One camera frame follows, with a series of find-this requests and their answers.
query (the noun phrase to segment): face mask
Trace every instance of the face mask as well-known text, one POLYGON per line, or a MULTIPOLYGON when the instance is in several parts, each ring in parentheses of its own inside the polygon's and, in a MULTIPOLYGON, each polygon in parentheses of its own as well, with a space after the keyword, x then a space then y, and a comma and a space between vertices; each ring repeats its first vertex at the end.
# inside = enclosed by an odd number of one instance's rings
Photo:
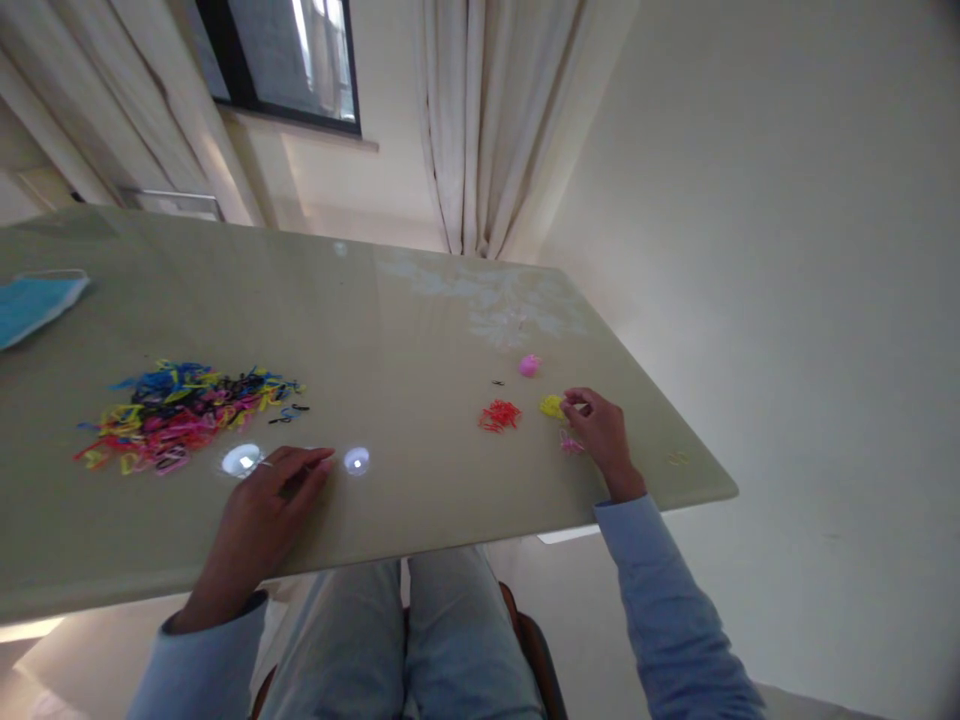
POLYGON ((77 302, 89 283, 83 270, 44 270, 17 275, 12 283, 0 287, 0 348, 6 350, 57 319, 77 302), (43 275, 60 277, 40 277, 43 275))

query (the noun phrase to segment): wooden chair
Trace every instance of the wooden chair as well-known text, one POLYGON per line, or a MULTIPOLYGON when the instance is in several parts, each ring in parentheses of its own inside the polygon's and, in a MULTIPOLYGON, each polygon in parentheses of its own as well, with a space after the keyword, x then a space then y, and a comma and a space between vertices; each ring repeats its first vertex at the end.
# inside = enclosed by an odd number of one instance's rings
MULTIPOLYGON (((513 593, 503 583, 500 583, 500 592, 503 593, 503 601, 510 612, 510 622, 513 625, 513 631, 517 634, 517 640, 520 641, 520 649, 523 656, 527 659, 530 669, 533 670, 533 677, 537 682, 537 688, 540 690, 540 698, 543 700, 543 707, 547 712, 549 720, 567 720, 567 708, 563 704, 563 694, 560 692, 560 683, 557 681, 557 673, 553 667, 553 658, 550 656, 550 648, 547 646, 546 638, 540 626, 529 615, 524 615, 517 610, 517 603, 513 599, 513 593)), ((267 699, 267 692, 270 690, 270 684, 273 682, 273 676, 277 672, 274 667, 270 674, 264 679, 257 692, 257 697, 253 702, 252 720, 257 720, 263 704, 267 699)))

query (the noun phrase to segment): light blue sleeve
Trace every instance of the light blue sleeve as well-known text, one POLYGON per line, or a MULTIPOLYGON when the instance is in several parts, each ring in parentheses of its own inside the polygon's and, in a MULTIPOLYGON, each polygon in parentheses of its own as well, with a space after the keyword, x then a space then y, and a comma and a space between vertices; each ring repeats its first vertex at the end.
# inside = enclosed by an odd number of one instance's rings
POLYGON ((653 499, 601 503, 596 516, 619 571, 651 717, 762 718, 763 701, 653 499))
POLYGON ((250 710, 250 680, 267 593, 254 593, 236 620, 186 635, 157 634, 147 671, 128 720, 243 720, 250 710))

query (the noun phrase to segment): jeans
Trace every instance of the jeans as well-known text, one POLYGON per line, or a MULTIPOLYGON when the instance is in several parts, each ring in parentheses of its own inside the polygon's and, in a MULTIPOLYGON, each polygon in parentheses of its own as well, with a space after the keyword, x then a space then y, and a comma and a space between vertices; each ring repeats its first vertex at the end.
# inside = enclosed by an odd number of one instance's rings
POLYGON ((500 587, 477 547, 329 573, 264 718, 542 718, 500 587))

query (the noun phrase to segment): hand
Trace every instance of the hand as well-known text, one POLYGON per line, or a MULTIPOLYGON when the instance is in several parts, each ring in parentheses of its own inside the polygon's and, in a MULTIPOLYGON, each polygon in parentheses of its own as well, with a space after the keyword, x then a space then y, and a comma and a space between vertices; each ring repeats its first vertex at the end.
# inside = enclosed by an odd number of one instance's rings
POLYGON ((290 552, 332 468, 329 448, 281 447, 234 488, 174 634, 233 620, 290 552))
POLYGON ((623 410, 590 388, 570 388, 564 395, 560 409, 603 473, 610 498, 620 503, 646 495, 643 476, 630 461, 623 410))

